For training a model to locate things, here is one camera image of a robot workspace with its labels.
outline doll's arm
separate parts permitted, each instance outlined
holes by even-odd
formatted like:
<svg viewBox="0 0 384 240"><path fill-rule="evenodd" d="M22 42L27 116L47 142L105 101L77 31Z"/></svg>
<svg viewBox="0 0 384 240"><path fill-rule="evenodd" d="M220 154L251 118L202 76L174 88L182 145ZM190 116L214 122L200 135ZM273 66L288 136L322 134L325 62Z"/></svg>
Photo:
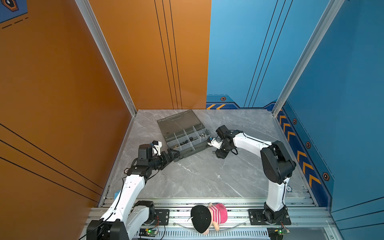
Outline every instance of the doll's arm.
<svg viewBox="0 0 384 240"><path fill-rule="evenodd" d="M218 226L217 222L214 222L214 227L217 232L220 230L220 227Z"/></svg>

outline open storage box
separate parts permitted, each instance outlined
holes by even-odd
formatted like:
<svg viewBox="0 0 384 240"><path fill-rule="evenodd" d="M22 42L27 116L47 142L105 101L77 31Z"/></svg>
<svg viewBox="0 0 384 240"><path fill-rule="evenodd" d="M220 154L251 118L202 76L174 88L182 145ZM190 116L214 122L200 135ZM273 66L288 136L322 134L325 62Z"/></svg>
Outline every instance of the open storage box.
<svg viewBox="0 0 384 240"><path fill-rule="evenodd" d="M159 119L157 123L167 146L180 151L180 159L209 147L210 133L192 110Z"/></svg>

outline black mounting plate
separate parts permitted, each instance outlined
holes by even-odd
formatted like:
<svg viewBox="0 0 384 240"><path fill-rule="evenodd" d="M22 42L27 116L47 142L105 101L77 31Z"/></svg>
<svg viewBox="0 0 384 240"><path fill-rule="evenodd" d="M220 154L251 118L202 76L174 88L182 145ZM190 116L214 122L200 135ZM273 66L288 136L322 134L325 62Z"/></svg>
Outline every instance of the black mounting plate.
<svg viewBox="0 0 384 240"><path fill-rule="evenodd" d="M169 223L169 209L155 209L155 216L159 217L159 229L161 225L167 226Z"/></svg>
<svg viewBox="0 0 384 240"><path fill-rule="evenodd" d="M264 221L263 216L264 209L248 209L249 220L251 221L251 225L270 225ZM291 225L291 219L288 215L288 212L285 214L283 218L284 225Z"/></svg>

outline orange wall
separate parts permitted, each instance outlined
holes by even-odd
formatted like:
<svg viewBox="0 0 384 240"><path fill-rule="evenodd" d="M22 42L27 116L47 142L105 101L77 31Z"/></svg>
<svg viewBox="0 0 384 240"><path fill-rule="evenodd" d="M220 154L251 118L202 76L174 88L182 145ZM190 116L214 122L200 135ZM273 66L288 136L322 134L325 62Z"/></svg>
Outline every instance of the orange wall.
<svg viewBox="0 0 384 240"><path fill-rule="evenodd" d="M0 24L1 238L77 239L131 116L75 1L27 4Z"/></svg>
<svg viewBox="0 0 384 240"><path fill-rule="evenodd" d="M90 0L137 109L205 109L210 0Z"/></svg>

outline nut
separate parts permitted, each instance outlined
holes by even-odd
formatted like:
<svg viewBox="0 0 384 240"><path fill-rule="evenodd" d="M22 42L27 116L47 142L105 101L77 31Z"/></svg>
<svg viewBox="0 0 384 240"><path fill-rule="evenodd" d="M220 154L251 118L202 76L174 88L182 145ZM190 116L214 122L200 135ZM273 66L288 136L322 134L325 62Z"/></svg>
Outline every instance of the nut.
<svg viewBox="0 0 384 240"><path fill-rule="evenodd" d="M324 172L324 173L323 173L323 179L324 179L325 181L329 181L329 179L330 179L329 174L326 173L326 172Z"/></svg>

